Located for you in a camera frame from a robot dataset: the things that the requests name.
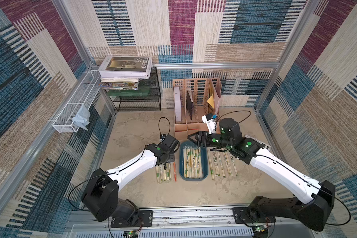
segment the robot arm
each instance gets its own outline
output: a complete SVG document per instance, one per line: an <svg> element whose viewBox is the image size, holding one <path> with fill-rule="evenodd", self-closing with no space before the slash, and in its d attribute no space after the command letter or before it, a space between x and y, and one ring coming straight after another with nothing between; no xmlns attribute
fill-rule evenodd
<svg viewBox="0 0 357 238"><path fill-rule="evenodd" d="M81 201L100 222L112 216L126 224L135 224L139 209L130 200L119 199L119 191L147 169L173 162L177 146L180 147L180 142L167 135L158 145L146 145L140 154L114 169L95 170Z"/></svg>
<svg viewBox="0 0 357 238"><path fill-rule="evenodd" d="M332 183L319 183L276 158L257 141L244 138L239 126L236 126L238 123L231 118L219 122L221 134L215 133L216 121L213 117L208 116L204 120L208 122L209 131L198 131L188 136L189 140L199 147L215 147L211 150L221 152L228 150L239 160L270 175L295 195L288 199L255 197L247 209L246 222L259 222L266 217L280 216L297 219L315 231L324 229L334 206L335 187ZM177 145L178 140L167 135L158 145L147 145L135 158L114 169L97 169L91 175L92 179L89 180L81 201L98 221L112 216L125 223L135 224L138 207L130 200L119 199L118 192L145 170L174 161Z"/></svg>
<svg viewBox="0 0 357 238"><path fill-rule="evenodd" d="M334 206L335 186L332 183L320 183L300 173L257 141L243 137L238 123L231 118L222 119L219 127L221 134L198 131L188 139L199 147L215 147L210 150L220 152L228 150L239 160L270 175L295 195L289 199L257 196L248 207L247 220L257 222L266 217L280 216L299 220L315 231L324 229Z"/></svg>

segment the plastic bag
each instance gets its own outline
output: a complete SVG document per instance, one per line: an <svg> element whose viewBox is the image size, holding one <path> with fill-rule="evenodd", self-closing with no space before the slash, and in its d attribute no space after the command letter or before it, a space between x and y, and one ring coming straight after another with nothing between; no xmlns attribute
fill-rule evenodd
<svg viewBox="0 0 357 238"><path fill-rule="evenodd" d="M73 117L71 120L75 125L88 131L86 126L90 123L89 118L90 118L89 110L87 110L86 107L82 105L81 108L78 110L77 114L75 115L75 117Z"/></svg>

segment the mounting plate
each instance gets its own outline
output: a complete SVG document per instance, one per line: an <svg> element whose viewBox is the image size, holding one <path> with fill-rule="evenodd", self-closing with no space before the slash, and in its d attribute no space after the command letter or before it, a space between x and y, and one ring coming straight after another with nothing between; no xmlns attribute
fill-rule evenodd
<svg viewBox="0 0 357 238"><path fill-rule="evenodd" d="M153 211L152 210L142 210L139 212L139 217L142 219L142 227L151 227ZM117 220L116 217L113 217L111 220L111 228L123 228L123 227L139 227L142 222L140 219L137 220L135 225L130 225L128 222L122 220Z"/></svg>
<svg viewBox="0 0 357 238"><path fill-rule="evenodd" d="M252 221L250 219L249 209L248 207L233 207L233 214L234 220L236 224L243 224L243 223L266 223L266 217L260 218L258 221ZM276 222L274 216L268 217L272 223Z"/></svg>

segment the book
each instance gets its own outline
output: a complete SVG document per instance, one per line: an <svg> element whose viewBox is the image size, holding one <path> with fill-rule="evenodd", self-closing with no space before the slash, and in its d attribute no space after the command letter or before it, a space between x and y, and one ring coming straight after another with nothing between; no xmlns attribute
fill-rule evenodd
<svg viewBox="0 0 357 238"><path fill-rule="evenodd" d="M174 100L175 100L176 122L179 122L179 121L181 121L180 87L173 87L173 96L174 96Z"/></svg>
<svg viewBox="0 0 357 238"><path fill-rule="evenodd" d="M148 79L152 59L145 56L106 56L98 71L103 78Z"/></svg>
<svg viewBox="0 0 357 238"><path fill-rule="evenodd" d="M109 96L148 96L150 92L149 86L139 86L137 90L114 90L107 92Z"/></svg>
<svg viewBox="0 0 357 238"><path fill-rule="evenodd" d="M139 83L136 82L100 82L98 81L95 86L97 88L117 89L117 90L137 90Z"/></svg>
<svg viewBox="0 0 357 238"><path fill-rule="evenodd" d="M138 83L140 79L128 79L128 78L100 78L101 82L135 82Z"/></svg>
<svg viewBox="0 0 357 238"><path fill-rule="evenodd" d="M193 116L193 91L192 90L186 91L186 109L189 112L190 119L192 119Z"/></svg>

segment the black cable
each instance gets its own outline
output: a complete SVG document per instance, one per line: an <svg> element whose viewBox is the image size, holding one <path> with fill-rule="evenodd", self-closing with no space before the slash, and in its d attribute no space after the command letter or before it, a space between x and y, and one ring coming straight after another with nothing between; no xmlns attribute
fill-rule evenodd
<svg viewBox="0 0 357 238"><path fill-rule="evenodd" d="M109 229L109 223L108 223L108 220L109 220L109 217L107 218L107 226L108 226L108 231L109 231L109 234L111 235L112 238L114 238L114 236L112 235L111 233L111 230Z"/></svg>
<svg viewBox="0 0 357 238"><path fill-rule="evenodd" d="M138 162L138 161L140 160L140 158L139 158L138 160L136 160L135 162L133 162L132 164L130 164L129 166L131 166L131 165L133 165L134 163ZM85 210L85 209L81 209L81 208L79 208L79 207L74 206L74 204L71 203L71 200L70 200L71 193L72 193L76 188L78 188L81 184L86 183L86 182L89 181L90 179L94 179L94 178L97 178L97 177L100 177L100 176L110 175L110 174L101 174L101 175L98 175L98 176L94 176L94 177L89 178L89 179L86 179L86 180L83 181L82 183L76 185L76 186L70 191L69 195L67 196L67 200L69 201L70 205L71 205L72 207L74 207L75 209L78 209L78 210L80 210L80 211L90 212L90 210Z"/></svg>
<svg viewBox="0 0 357 238"><path fill-rule="evenodd" d="M273 231L271 232L271 234L269 236L267 236L267 238L270 238L273 235L274 231L275 231L275 222L274 222Z"/></svg>
<svg viewBox="0 0 357 238"><path fill-rule="evenodd" d="M71 193L72 193L76 188L78 188L80 185L86 183L86 182L89 181L90 179L98 178L98 177L100 177L100 176L115 174L115 173L116 173L116 172L114 172L114 173L109 173L109 174L97 175L97 176L94 176L94 177L92 177L92 178L86 179L86 180L83 181L82 183L76 185L76 186L70 191L69 195L67 196L67 200L69 201L70 205L71 205L72 207L74 207L75 209L78 209L78 210L81 210L81 211L85 211L85 212L90 212L90 210L84 210L84 209L81 209L81 208L78 208L78 207L74 206L74 204L71 203L71 200L70 200Z"/></svg>
<svg viewBox="0 0 357 238"><path fill-rule="evenodd" d="M247 111L247 110L240 110L240 111L234 111L234 112L250 112L250 111ZM226 114L223 114L222 116L220 116L218 119L217 119L217 122L219 122L220 120L221 120L221 117L223 117L223 116L225 116L225 115L228 115L228 114L230 114L230 113L233 113L233 112L228 112L228 113L226 113Z"/></svg>
<svg viewBox="0 0 357 238"><path fill-rule="evenodd" d="M283 164L281 164L281 163L278 162L277 160L274 160L274 159L272 159L272 158L270 158L270 157L267 157L267 156L265 156L265 155L257 155L257 156L266 157L266 158L268 158L268 159L271 159L271 160L274 161L275 163L280 164L281 166L283 166L284 168L286 168L288 171L290 171L291 173L295 174L295 175L296 175L297 177L299 177L301 180L303 180L304 182L306 182L308 185L310 185L310 186L312 186L312 187L318 189L319 191L322 191L322 192L328 194L328 195L331 196L331 197L334 197L337 201L339 201L341 204L343 204L344 207L345 207L345 209L347 210L347 212L348 212L348 214L349 214L349 219L348 219L346 222L341 223L341 224L326 223L327 225L331 225L331 226L343 226L343 225L348 224L348 223L350 222L350 220L351 220L351 218L352 218L352 215L350 214L350 211L349 211L348 207L347 207L340 199L336 198L336 196L333 196L332 194L327 193L326 191L321 190L321 189L319 189L318 187L314 186L313 184L309 183L308 181L306 181L305 179L303 179L302 177L300 177L298 174L296 174L296 173L294 173L293 171L291 171L289 168L287 168L286 166L284 166Z"/></svg>
<svg viewBox="0 0 357 238"><path fill-rule="evenodd" d="M241 221L243 222L243 224L245 224L245 226L247 226L247 227L253 227L253 226L254 226L254 223L253 223L253 222L252 222L252 226L250 226L250 225L246 224L246 222L244 222L241 217L240 217L240 219L241 219Z"/></svg>
<svg viewBox="0 0 357 238"><path fill-rule="evenodd" d="M171 123L170 123L170 121L168 120L168 118L166 118L166 117L160 117L160 119L159 119L159 123L158 123L158 128L159 128L159 133L160 133L160 136L161 136L161 131L160 131L160 120L162 119L162 118L165 118L167 121L168 121L168 123L169 123L169 131L168 131L168 134L171 132Z"/></svg>
<svg viewBox="0 0 357 238"><path fill-rule="evenodd" d="M244 121L244 120L246 120L247 118L249 118L250 115L251 115L251 112L250 112L250 114L249 114L247 117L245 117L242 121ZM235 125L232 126L231 128L235 127L236 125L239 125L242 121L238 122L237 124L235 124Z"/></svg>

